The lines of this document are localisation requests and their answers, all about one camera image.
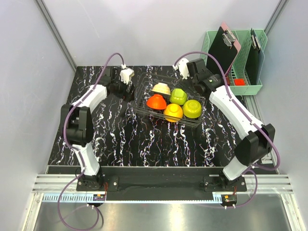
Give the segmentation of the white green bowl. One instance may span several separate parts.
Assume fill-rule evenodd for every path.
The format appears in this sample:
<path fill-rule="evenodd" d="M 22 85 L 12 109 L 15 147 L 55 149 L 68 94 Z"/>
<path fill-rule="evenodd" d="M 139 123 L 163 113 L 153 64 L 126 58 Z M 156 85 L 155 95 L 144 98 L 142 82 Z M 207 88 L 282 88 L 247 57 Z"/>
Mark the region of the white green bowl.
<path fill-rule="evenodd" d="M 188 99 L 187 93 L 179 88 L 172 90 L 169 101 L 178 105 L 184 105 Z"/>

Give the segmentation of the yellow bowl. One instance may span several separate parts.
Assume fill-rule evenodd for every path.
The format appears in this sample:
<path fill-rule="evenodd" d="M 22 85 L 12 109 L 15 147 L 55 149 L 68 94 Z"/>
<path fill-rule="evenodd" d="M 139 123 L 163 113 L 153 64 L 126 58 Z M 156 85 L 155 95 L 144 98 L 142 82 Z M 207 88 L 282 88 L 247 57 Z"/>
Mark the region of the yellow bowl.
<path fill-rule="evenodd" d="M 182 107 L 183 114 L 191 119 L 198 118 L 202 112 L 202 106 L 197 100 L 188 100 Z"/>

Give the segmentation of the orange bowl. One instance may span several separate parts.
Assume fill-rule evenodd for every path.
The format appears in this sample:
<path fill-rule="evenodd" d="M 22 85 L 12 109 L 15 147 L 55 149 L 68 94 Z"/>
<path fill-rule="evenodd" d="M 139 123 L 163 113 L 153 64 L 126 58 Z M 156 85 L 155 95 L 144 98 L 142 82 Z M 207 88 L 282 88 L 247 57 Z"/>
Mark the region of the orange bowl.
<path fill-rule="evenodd" d="M 183 110 L 180 105 L 171 103 L 164 110 L 164 117 L 169 122 L 178 122 L 183 117 Z"/>
<path fill-rule="evenodd" d="M 167 102 L 162 95 L 154 94 L 147 100 L 146 105 L 155 110 L 165 110 Z"/>

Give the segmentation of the green striped bowl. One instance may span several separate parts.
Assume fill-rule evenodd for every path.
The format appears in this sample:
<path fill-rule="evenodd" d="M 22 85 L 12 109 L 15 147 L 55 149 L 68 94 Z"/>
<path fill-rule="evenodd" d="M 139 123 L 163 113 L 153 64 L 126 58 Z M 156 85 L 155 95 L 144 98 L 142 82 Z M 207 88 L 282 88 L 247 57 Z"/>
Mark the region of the green striped bowl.
<path fill-rule="evenodd" d="M 157 83 L 157 84 L 155 84 L 153 86 L 153 88 L 152 88 L 152 91 L 156 92 L 156 93 L 168 95 L 168 96 L 171 95 L 170 87 L 167 84 L 165 84 L 165 83 Z"/>

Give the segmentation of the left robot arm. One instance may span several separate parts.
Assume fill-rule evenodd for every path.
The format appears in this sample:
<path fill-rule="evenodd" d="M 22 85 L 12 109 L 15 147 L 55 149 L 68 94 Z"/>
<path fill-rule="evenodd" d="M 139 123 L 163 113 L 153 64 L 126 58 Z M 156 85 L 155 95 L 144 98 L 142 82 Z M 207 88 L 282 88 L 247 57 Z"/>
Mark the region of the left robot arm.
<path fill-rule="evenodd" d="M 73 104 L 61 107 L 60 127 L 66 145 L 74 151 L 81 167 L 78 181 L 87 183 L 97 191 L 103 187 L 104 179 L 99 162 L 92 148 L 94 127 L 92 112 L 110 94 L 130 102 L 134 100 L 132 77 L 134 70 L 122 65 L 120 73 L 114 67 L 103 68 L 99 79 Z"/>

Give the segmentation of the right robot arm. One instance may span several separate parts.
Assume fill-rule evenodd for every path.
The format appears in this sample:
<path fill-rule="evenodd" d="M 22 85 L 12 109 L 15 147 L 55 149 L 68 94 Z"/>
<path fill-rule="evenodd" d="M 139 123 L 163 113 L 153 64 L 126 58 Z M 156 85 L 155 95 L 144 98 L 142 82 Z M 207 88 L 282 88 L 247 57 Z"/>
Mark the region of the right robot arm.
<path fill-rule="evenodd" d="M 231 190 L 240 176 L 272 150 L 275 128 L 264 125 L 234 96 L 225 73 L 212 74 L 202 58 L 177 64 L 184 86 L 206 97 L 231 122 L 241 141 L 235 147 L 234 157 L 223 168 L 214 182 L 225 191 Z"/>

